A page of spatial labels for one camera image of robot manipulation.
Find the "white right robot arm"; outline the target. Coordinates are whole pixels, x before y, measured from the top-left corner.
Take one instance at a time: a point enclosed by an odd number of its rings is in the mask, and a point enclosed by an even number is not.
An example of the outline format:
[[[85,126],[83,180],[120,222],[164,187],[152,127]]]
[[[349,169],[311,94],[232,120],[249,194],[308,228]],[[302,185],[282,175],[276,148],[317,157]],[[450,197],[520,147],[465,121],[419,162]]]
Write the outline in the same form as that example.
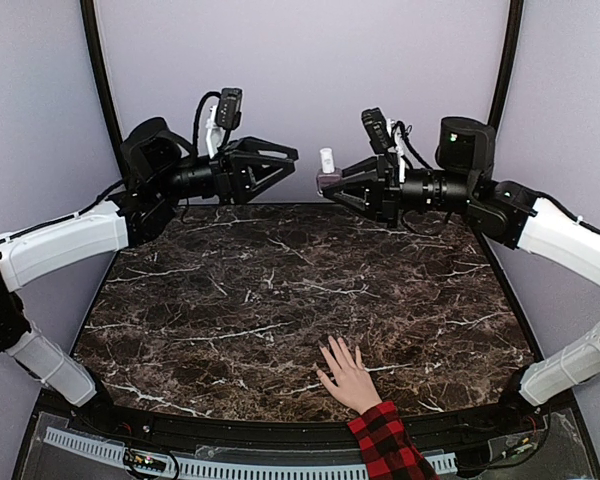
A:
[[[600,287],[600,229],[571,213],[547,193],[513,181],[493,180],[495,129],[477,120],[442,119],[437,166],[423,163],[401,121],[377,109],[361,120],[373,156],[336,166],[330,148],[320,151],[319,193],[357,214],[398,224],[407,212],[457,214],[484,236],[548,259]]]

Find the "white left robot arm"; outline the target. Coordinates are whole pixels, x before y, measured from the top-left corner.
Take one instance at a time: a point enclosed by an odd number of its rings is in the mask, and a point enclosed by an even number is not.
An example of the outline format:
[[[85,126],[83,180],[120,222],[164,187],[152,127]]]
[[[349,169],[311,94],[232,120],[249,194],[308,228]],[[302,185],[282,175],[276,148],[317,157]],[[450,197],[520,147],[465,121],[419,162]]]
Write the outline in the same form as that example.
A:
[[[129,167],[123,180],[86,208],[18,232],[0,234],[0,352],[13,358],[68,403],[100,436],[121,427],[92,374],[27,320],[17,295],[28,283],[103,253],[134,248],[158,238],[182,200],[218,198],[246,204],[295,170],[296,149],[255,137],[229,140],[211,125],[208,152],[171,131],[161,117],[138,125],[121,145]]]

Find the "person's bare hand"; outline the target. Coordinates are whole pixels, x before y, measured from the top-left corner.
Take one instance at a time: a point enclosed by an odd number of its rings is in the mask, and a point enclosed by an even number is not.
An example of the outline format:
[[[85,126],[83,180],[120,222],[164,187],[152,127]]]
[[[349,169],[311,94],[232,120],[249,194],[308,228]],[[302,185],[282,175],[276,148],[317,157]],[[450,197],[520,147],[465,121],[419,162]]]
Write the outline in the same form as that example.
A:
[[[316,370],[316,375],[329,394],[359,415],[382,403],[370,374],[365,369],[358,347],[352,355],[342,337],[328,337],[328,345],[319,351],[329,369]]]

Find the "purple nail polish bottle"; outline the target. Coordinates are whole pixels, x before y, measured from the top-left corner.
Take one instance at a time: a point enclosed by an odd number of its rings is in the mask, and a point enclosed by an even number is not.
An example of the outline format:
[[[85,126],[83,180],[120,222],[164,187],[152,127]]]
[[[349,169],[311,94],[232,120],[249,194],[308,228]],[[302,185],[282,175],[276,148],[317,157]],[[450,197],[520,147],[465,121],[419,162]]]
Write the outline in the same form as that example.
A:
[[[323,195],[324,189],[340,182],[342,180],[342,170],[336,168],[333,172],[325,173],[321,169],[316,175],[317,192],[320,196]]]

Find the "red plaid sleeve forearm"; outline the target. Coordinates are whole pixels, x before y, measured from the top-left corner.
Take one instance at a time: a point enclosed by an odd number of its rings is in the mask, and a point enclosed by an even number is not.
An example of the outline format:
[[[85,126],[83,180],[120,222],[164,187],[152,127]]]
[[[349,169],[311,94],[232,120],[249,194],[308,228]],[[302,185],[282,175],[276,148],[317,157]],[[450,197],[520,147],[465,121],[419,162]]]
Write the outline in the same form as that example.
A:
[[[411,441],[395,404],[382,402],[347,424],[369,479],[434,480],[439,476]]]

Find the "white nail polish brush cap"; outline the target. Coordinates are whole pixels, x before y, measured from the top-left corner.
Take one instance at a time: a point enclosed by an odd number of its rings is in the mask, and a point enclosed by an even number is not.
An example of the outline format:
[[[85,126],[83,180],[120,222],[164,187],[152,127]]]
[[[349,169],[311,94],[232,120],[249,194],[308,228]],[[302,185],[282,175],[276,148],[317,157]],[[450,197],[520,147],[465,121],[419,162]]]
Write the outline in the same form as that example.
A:
[[[333,157],[333,150],[331,148],[322,148],[319,151],[321,161],[321,171],[324,174],[332,174],[335,172],[335,163]]]

